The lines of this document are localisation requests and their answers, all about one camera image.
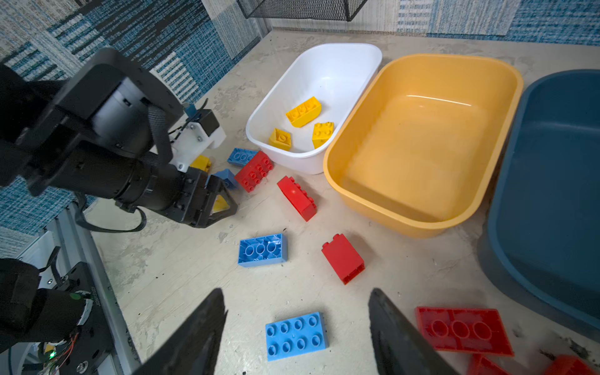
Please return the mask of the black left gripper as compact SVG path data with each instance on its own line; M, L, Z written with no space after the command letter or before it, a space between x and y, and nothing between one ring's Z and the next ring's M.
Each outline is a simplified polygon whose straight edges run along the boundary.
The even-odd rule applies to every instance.
M213 212L217 198L223 198L227 208ZM178 171L176 194L161 215L193 228L208 228L236 214L238 205L219 177L194 168Z

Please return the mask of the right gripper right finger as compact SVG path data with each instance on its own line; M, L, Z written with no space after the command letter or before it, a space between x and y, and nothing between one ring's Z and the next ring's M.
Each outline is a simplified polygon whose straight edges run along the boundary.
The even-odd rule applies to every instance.
M456 373L381 289L373 289L368 307L379 374Z

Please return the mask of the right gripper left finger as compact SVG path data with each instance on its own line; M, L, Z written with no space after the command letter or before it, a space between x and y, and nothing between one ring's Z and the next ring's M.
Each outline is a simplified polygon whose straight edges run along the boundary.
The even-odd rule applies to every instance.
M216 288L136 374L213 374L228 312Z

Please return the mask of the yellow lego sloped bottom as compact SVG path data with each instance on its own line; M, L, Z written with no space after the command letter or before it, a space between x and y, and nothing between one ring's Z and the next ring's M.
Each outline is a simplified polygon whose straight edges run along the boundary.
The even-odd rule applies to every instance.
M292 135L287 131L275 128L269 137L269 145L284 151L290 151L292 148Z

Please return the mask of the red lego tall block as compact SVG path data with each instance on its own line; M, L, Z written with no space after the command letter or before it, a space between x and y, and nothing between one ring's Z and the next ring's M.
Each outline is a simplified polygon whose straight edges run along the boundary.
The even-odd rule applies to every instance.
M343 234L323 244L322 253L344 285L365 270L365 262Z

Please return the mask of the yellow lego pair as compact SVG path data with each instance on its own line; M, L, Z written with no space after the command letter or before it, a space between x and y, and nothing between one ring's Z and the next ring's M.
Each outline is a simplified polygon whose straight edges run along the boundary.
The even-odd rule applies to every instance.
M294 128L303 128L315 120L322 111L321 103L312 97L286 113L286 117Z

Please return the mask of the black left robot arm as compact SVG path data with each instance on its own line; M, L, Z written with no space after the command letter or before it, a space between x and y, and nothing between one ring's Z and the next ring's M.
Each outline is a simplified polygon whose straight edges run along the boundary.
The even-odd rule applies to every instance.
M224 181L193 167L225 133L206 107L183 106L157 77L102 48L70 79L26 81L1 68L1 184L23 178L153 211L193 228L236 214Z

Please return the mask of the blue lego left slanted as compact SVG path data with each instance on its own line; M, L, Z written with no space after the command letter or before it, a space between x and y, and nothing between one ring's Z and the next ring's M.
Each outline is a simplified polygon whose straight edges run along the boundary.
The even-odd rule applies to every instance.
M226 188L228 189L239 188L239 184L235 179L234 173L229 169L224 169L219 172L216 172L214 173L214 176L220 178L224 182Z

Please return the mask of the red lego left upright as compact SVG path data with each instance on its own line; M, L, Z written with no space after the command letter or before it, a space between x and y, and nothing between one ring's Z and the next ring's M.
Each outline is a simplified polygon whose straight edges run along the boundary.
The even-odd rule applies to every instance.
M241 188L250 193L273 169L274 165L270 158L264 152L259 151L234 178Z

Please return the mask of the blue lego far left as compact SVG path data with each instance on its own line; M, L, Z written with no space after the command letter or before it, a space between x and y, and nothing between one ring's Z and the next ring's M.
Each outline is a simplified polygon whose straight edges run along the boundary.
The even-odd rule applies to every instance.
M257 155L257 153L257 151L245 148L234 148L234 150L228 157L227 162L237 167L244 167Z

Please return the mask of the blue lego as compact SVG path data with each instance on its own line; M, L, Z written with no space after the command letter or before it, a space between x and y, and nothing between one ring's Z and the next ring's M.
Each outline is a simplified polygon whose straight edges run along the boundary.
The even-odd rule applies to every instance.
M228 157L227 162L237 167L244 167L257 155L257 153L257 151L245 148L234 148L234 150Z
M265 332L269 362L315 353L329 346L320 312L269 323Z

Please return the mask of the blue lego centre upturned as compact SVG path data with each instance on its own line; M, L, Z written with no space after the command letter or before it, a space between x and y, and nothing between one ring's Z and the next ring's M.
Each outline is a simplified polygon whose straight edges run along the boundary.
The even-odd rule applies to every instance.
M283 234L272 234L240 241L237 264L260 267L288 260L288 240Z

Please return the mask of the red lego flat left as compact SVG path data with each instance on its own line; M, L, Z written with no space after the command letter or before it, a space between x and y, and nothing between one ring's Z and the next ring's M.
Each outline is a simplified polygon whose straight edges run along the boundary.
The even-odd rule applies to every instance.
M418 330L438 351L514 356L496 309L418 306L415 315Z

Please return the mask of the red lego flat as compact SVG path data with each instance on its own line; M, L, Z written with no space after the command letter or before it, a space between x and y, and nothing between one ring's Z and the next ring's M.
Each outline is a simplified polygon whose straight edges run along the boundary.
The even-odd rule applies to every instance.
M467 375L509 375L509 373L486 356L474 354L470 361Z
M418 306L415 315L418 330L438 351L514 356L496 309Z
M544 375L596 375L597 373L576 356L557 356Z

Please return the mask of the red lego flat lower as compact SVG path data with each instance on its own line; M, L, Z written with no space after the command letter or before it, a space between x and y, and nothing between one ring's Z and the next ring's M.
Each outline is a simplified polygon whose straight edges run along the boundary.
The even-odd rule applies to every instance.
M470 361L467 375L509 375L509 373L486 356L474 354Z

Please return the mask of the red lego long centre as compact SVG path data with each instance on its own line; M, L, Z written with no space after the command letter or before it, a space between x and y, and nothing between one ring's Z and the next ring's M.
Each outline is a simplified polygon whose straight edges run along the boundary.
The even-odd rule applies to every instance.
M284 176L277 185L304 221L308 222L316 215L317 205L314 199L309 197L294 178Z

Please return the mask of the blue lego right centre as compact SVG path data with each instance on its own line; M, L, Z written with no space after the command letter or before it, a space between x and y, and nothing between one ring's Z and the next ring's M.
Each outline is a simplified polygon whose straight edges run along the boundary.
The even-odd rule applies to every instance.
M329 346L320 312L269 323L265 332L269 362L315 353Z

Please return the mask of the red lego flat right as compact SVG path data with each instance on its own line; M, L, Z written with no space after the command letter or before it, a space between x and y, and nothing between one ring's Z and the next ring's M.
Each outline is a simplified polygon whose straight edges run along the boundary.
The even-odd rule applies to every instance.
M544 375L596 375L597 373L576 356L557 356Z

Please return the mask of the white plastic bin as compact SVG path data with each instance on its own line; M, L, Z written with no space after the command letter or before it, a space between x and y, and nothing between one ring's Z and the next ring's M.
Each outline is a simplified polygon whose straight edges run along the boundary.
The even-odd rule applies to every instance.
M365 43L331 43L305 51L249 117L248 140L276 164L304 174L323 173L325 151L372 81L382 57L378 47ZM304 127L293 127L286 113L312 97L322 105L320 115ZM314 124L326 122L334 123L334 133L315 149ZM275 128L292 135L290 151L269 145Z

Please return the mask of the dark blue plastic bin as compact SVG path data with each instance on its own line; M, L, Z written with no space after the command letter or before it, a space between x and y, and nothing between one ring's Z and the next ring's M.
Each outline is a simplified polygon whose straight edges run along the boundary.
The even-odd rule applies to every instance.
M523 93L477 257L500 292L598 341L598 70L553 73Z

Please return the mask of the yellow plastic bin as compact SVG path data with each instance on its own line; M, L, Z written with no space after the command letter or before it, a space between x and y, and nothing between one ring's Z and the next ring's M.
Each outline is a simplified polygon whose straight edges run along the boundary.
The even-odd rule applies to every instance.
M479 208L523 91L520 72L479 56L415 54L373 79L325 152L344 203L412 238Z

